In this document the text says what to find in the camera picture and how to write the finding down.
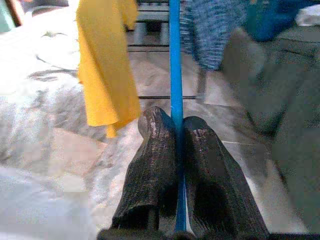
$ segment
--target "blue stick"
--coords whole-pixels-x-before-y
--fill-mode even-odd
[[[171,117],[176,129],[176,150],[178,157],[178,201],[175,231],[186,230],[186,184],[182,163],[183,148],[183,94],[180,52],[180,0],[170,0],[170,78],[171,78]]]

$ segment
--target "yellow cloth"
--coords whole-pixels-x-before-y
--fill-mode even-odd
[[[124,27],[137,15],[135,0],[80,0],[76,14],[87,123],[107,125],[108,137],[140,115]]]

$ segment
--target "blue patterned fabric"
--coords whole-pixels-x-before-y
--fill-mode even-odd
[[[231,32],[246,21],[248,0],[185,0],[181,43],[205,70],[217,70]]]

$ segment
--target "white fabric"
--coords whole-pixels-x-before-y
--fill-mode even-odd
[[[320,4],[300,9],[295,21],[299,26],[320,25]]]
[[[0,167],[0,240],[94,240],[89,210],[46,178]]]

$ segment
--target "tiled floor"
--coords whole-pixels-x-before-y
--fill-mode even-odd
[[[62,31],[57,25],[54,29]],[[34,54],[25,57],[39,63]],[[168,52],[130,52],[129,59],[140,96],[170,94]],[[1,94],[1,162],[51,176],[62,192],[88,204],[97,230],[107,228],[121,198],[127,167],[143,140],[138,121],[121,129],[119,137],[106,139],[103,127],[87,126],[82,86],[75,75],[54,69],[42,63],[45,72],[24,79],[19,91],[13,88]],[[197,74],[192,58],[183,55],[185,96],[196,94]],[[184,116],[201,117],[216,131],[241,166],[270,231],[305,232],[272,164],[271,138],[255,132],[222,73],[209,73],[206,83],[204,103],[185,100]],[[143,110],[159,106],[170,113],[168,99],[140,103]]]

